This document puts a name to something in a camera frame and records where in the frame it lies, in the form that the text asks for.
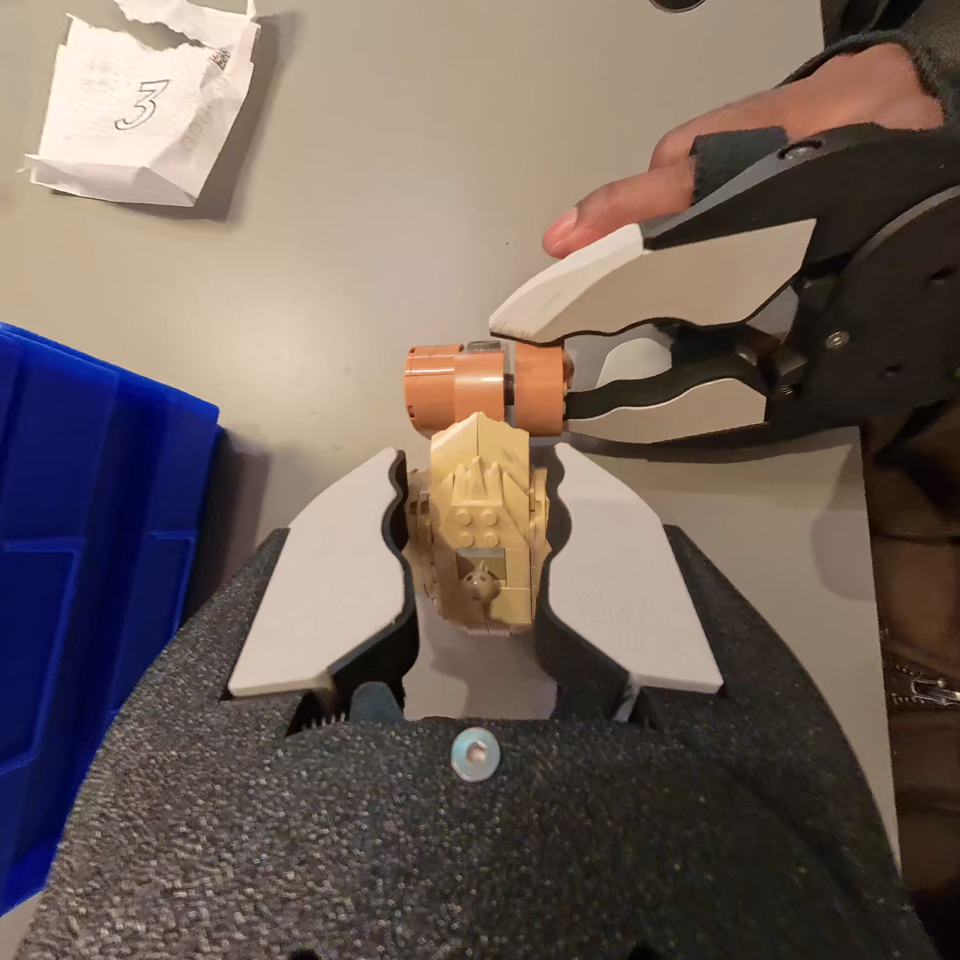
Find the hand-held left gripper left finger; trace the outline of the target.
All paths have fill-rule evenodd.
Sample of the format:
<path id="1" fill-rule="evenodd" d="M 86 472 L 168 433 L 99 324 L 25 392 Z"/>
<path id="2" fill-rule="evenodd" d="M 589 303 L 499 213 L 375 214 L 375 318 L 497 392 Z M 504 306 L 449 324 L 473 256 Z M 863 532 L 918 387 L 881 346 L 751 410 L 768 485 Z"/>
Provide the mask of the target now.
<path id="1" fill-rule="evenodd" d="M 227 688 L 235 697 L 397 683 L 417 658 L 402 556 L 407 470 L 387 447 L 315 497 L 289 533 Z"/>

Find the grey desk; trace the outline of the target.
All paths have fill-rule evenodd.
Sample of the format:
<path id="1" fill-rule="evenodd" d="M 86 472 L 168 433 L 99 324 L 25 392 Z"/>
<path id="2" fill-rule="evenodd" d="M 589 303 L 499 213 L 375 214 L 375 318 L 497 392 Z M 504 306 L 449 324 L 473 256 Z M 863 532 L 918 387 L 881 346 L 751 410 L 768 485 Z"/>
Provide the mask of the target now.
<path id="1" fill-rule="evenodd" d="M 66 5 L 2 2 L 3 148 L 32 81 L 46 114 Z M 229 690 L 296 516 L 381 450 L 407 497 L 428 467 L 408 348 L 618 338 L 489 321 L 571 255 L 545 252 L 554 222 L 666 134 L 838 57 L 795 77 L 820 4 L 255 6 L 253 94 L 264 66 L 277 83 L 199 212 L 2 183 L 2 323 L 215 402 L 273 521 L 119 708 L 18 958 L 937 958 L 844 708 L 794 646 L 866 653 L 841 680 L 881 705 L 866 508 L 830 533 L 829 476 L 805 474 L 822 438 L 859 471 L 861 423 L 634 444 L 568 433 L 565 398 L 561 441 L 534 442 L 535 466 L 569 444 L 657 514 L 715 694 L 565 689 L 538 602 L 519 637 L 470 634 L 414 575 L 402 680 Z"/>

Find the person's right hand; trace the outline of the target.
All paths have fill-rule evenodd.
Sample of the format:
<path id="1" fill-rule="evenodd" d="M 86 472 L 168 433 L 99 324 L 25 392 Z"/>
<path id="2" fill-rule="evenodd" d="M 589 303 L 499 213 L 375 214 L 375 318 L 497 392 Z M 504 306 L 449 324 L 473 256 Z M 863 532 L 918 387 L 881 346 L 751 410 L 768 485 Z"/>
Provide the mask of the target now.
<path id="1" fill-rule="evenodd" d="M 687 210 L 694 190 L 690 150 L 697 137 L 779 127 L 790 140 L 830 129 L 874 123 L 891 129 L 930 129 L 944 108 L 919 79 L 907 52 L 880 44 L 832 58 L 811 76 L 702 114 L 666 133 L 649 169 L 602 186 L 546 230 L 547 255 L 565 258 L 630 223 Z"/>

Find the person's brown jacket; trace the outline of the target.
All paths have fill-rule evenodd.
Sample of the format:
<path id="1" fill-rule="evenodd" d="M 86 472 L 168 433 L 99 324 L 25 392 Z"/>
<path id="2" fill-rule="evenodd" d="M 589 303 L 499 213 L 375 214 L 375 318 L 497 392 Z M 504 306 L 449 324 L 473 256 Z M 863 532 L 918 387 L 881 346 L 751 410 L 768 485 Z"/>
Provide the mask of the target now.
<path id="1" fill-rule="evenodd" d="M 865 485 L 904 879 L 958 921 L 959 406 L 871 421 Z"/>

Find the tan brown brick toy figure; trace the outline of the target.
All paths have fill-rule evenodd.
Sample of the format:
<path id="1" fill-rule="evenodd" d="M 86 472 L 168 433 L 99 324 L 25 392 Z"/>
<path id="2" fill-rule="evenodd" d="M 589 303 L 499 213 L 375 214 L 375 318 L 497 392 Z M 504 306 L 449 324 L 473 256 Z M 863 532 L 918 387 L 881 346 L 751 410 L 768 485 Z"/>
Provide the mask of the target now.
<path id="1" fill-rule="evenodd" d="M 534 623 L 551 547 L 547 470 L 531 440 L 559 437 L 573 363 L 561 346 L 497 341 L 419 345 L 403 374 L 429 467 L 411 470 L 405 554 L 435 613 L 475 636 Z"/>

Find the person's right forearm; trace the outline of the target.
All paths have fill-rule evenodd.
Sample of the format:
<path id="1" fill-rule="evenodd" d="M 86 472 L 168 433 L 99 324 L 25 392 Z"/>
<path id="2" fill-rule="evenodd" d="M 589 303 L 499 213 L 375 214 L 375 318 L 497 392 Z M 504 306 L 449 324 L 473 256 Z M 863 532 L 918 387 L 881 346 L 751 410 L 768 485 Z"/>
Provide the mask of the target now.
<path id="1" fill-rule="evenodd" d="M 824 50 L 795 72 L 810 73 L 829 58 L 880 43 L 903 47 L 921 84 L 944 108 L 959 111 L 959 3 L 957 1 L 822 1 Z"/>

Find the torn white paper bag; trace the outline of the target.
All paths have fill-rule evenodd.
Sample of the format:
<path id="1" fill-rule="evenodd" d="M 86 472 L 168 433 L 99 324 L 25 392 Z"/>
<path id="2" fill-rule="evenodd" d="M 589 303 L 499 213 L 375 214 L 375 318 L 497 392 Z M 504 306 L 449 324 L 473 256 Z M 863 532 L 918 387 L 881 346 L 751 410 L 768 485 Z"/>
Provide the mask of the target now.
<path id="1" fill-rule="evenodd" d="M 69 15 L 30 182 L 120 204 L 192 208 L 244 105 L 260 27 L 186 1 L 118 1 L 126 20 L 185 41 L 155 49 Z"/>

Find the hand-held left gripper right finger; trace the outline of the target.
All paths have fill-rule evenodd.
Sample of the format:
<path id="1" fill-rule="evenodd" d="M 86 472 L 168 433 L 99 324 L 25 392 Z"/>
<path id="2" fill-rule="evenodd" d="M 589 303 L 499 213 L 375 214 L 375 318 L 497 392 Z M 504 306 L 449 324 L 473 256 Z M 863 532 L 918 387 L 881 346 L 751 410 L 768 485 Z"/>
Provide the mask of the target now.
<path id="1" fill-rule="evenodd" d="M 715 694 L 723 678 L 658 515 L 568 443 L 552 454 L 540 665 L 559 687 L 600 700 L 642 688 Z"/>

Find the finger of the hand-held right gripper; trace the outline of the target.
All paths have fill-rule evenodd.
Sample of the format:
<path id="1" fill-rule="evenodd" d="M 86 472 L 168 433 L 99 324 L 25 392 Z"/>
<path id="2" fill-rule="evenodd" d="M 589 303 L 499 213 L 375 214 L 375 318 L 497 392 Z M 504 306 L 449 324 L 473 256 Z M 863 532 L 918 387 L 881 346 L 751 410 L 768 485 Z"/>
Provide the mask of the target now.
<path id="1" fill-rule="evenodd" d="M 748 320 L 797 273 L 816 221 L 648 249 L 624 226 L 541 271 L 491 315 L 491 334 L 546 345 L 658 320 L 699 328 Z"/>
<path id="2" fill-rule="evenodd" d="M 667 375 L 614 380 L 566 398 L 566 432 L 655 445 L 726 433 L 765 421 L 766 395 L 737 377 L 685 384 Z"/>

